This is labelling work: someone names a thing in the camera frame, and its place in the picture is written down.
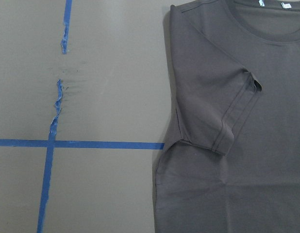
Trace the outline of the dark brown t-shirt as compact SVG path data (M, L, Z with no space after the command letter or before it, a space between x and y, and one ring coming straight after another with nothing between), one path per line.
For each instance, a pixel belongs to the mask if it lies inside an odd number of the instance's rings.
M300 0L170 9L158 233L300 233Z

